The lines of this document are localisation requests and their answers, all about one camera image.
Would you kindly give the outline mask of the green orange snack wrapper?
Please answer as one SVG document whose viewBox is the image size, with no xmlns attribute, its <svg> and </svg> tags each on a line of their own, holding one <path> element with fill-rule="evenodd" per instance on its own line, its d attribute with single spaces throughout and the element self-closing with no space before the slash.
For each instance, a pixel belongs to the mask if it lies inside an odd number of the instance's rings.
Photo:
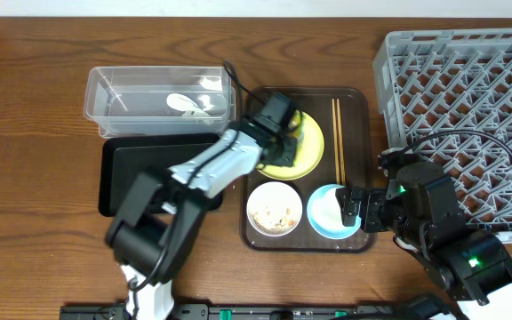
<svg viewBox="0 0 512 320">
<path fill-rule="evenodd" d="M 299 143 L 303 141 L 303 122 L 304 115 L 300 110 L 296 110 L 288 123 L 287 135 L 296 139 Z"/>
</svg>

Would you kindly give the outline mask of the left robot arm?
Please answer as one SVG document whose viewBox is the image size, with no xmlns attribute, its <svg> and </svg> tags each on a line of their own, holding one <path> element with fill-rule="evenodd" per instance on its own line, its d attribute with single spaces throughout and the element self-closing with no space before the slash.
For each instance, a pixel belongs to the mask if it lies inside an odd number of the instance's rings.
<svg viewBox="0 0 512 320">
<path fill-rule="evenodd" d="M 174 307 L 172 280 L 211 200 L 259 164 L 282 156 L 302 122 L 301 112 L 247 116 L 185 163 L 137 175 L 105 236 L 127 280 L 132 319 L 168 317 Z"/>
</svg>

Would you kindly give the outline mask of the white paper cup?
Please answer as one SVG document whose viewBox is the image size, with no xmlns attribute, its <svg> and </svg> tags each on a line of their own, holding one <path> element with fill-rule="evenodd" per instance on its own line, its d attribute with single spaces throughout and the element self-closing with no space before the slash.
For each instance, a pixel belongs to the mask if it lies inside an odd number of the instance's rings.
<svg viewBox="0 0 512 320">
<path fill-rule="evenodd" d="M 324 193 L 322 216 L 329 224 L 342 224 L 340 204 L 336 197 L 336 192 L 340 187 L 333 187 Z"/>
</svg>

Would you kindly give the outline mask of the white napkin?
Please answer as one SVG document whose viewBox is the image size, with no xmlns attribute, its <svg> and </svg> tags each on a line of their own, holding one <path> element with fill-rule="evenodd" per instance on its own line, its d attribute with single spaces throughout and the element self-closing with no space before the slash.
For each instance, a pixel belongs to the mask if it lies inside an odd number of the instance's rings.
<svg viewBox="0 0 512 320">
<path fill-rule="evenodd" d="M 180 93 L 170 93 L 166 97 L 166 104 L 171 116 L 199 118 L 212 121 L 213 117 L 203 111 L 196 102 Z"/>
</svg>

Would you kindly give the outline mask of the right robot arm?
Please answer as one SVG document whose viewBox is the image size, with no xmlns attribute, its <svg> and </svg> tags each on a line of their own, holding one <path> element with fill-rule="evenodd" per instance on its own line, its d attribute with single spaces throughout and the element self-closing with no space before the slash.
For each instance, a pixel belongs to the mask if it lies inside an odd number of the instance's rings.
<svg viewBox="0 0 512 320">
<path fill-rule="evenodd" d="M 452 177 L 412 153 L 381 155 L 384 188 L 335 192 L 346 227 L 390 231 L 394 243 L 421 264 L 447 293 L 446 303 L 421 294 L 368 319 L 512 319 L 512 258 L 492 232 L 467 224 Z"/>
</svg>

